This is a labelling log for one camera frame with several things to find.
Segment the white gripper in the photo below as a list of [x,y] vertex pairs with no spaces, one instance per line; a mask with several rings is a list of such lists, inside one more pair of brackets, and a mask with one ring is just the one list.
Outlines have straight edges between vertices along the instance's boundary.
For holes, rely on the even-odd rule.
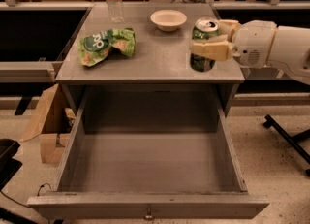
[[260,69],[265,65],[277,30],[274,22],[252,20],[241,25],[237,20],[220,19],[219,25],[223,35],[193,40],[192,54],[214,61],[233,57],[241,66],[249,68]]

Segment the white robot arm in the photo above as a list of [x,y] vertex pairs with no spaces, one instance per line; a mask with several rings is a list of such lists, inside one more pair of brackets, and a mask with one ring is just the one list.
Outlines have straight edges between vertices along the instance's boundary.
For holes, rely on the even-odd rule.
[[310,84],[310,29],[272,21],[199,19],[190,45],[193,55],[213,61],[233,58],[245,68],[275,68]]

